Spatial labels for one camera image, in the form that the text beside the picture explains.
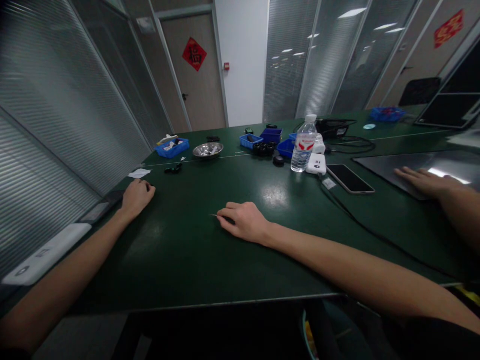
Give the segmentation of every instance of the red decoration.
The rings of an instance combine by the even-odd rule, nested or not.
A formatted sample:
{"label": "red decoration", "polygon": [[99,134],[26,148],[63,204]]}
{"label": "red decoration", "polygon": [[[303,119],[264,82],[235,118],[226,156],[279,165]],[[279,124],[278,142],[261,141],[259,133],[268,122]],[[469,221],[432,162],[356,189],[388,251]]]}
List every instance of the red decoration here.
{"label": "red decoration", "polygon": [[435,49],[441,47],[464,28],[464,10],[460,10],[453,17],[435,31]]}
{"label": "red decoration", "polygon": [[206,57],[207,52],[202,49],[198,42],[196,42],[193,38],[190,38],[186,44],[182,58],[184,58],[187,63],[192,65],[195,70],[199,71]]}

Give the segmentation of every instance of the metal bowl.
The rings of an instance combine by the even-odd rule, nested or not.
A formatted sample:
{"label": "metal bowl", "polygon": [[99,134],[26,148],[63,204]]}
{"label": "metal bowl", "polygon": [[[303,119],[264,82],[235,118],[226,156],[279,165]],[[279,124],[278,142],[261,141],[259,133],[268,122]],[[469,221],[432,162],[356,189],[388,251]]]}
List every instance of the metal bowl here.
{"label": "metal bowl", "polygon": [[218,158],[224,146],[219,142],[207,142],[193,149],[193,155],[200,159]]}

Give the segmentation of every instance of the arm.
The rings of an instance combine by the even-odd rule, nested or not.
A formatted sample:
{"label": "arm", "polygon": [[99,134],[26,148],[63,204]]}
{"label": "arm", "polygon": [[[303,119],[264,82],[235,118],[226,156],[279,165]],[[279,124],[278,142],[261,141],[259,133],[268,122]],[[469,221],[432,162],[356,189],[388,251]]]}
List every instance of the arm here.
{"label": "arm", "polygon": [[99,271],[126,227],[155,195],[155,187],[134,180],[113,218],[53,268],[0,321],[0,348],[29,353],[42,344]]}
{"label": "arm", "polygon": [[[480,334],[480,319],[443,287],[401,266],[324,238],[268,222],[255,204],[229,202],[217,214],[232,235],[284,253],[365,304],[399,318],[446,320]],[[235,221],[232,225],[223,217]]]}
{"label": "arm", "polygon": [[395,173],[422,193],[440,202],[463,240],[480,255],[480,193],[451,176],[438,177],[425,169],[408,167]]}

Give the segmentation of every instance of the blue plastic basket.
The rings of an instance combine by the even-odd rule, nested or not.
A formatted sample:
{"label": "blue plastic basket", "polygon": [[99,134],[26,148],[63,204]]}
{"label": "blue plastic basket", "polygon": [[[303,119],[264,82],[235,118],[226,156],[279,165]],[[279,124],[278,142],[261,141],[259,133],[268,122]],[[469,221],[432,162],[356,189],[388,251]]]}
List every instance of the blue plastic basket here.
{"label": "blue plastic basket", "polygon": [[278,144],[276,147],[280,155],[286,158],[292,158],[294,155],[294,149],[295,149],[295,141],[293,141],[291,138],[281,142]]}
{"label": "blue plastic basket", "polygon": [[[254,142],[250,142],[249,141],[249,136],[251,136],[255,141]],[[254,149],[254,145],[255,144],[258,144],[258,143],[261,143],[264,139],[262,139],[261,137],[259,136],[255,136],[255,135],[243,135],[243,136],[240,136],[240,145],[242,145],[243,147],[246,147],[246,148],[249,148],[251,150]]]}
{"label": "blue plastic basket", "polygon": [[282,141],[282,132],[283,129],[265,129],[260,135],[263,138],[263,141],[266,143],[274,142],[280,144]]}
{"label": "blue plastic basket", "polygon": [[190,149],[190,143],[187,139],[178,138],[178,140],[183,142],[169,151],[165,151],[164,148],[167,148],[170,145],[170,141],[155,147],[155,150],[161,157],[172,159],[178,154],[183,153],[185,150]]}
{"label": "blue plastic basket", "polygon": [[374,107],[370,117],[377,122],[396,123],[406,112],[399,107]]}

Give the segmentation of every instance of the white power bank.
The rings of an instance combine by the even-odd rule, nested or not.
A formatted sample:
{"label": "white power bank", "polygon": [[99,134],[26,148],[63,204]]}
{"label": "white power bank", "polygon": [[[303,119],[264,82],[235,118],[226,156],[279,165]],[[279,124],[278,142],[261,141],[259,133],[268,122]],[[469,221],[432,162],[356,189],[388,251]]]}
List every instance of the white power bank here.
{"label": "white power bank", "polygon": [[327,173],[327,161],[325,155],[311,154],[305,171],[309,174],[324,176]]}
{"label": "white power bank", "polygon": [[68,250],[89,232],[92,225],[74,223],[60,231],[1,281],[5,285],[30,286],[54,266]]}

